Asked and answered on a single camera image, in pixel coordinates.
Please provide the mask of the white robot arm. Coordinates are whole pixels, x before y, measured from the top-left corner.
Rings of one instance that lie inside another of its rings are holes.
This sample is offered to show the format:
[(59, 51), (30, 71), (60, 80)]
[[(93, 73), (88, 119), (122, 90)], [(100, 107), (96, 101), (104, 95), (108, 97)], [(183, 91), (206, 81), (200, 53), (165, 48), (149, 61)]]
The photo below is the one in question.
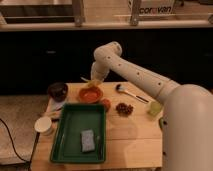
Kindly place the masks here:
[(116, 41), (97, 47), (91, 77), (104, 80), (114, 71), (163, 105), (162, 171), (213, 171), (213, 93), (179, 84), (121, 54)]

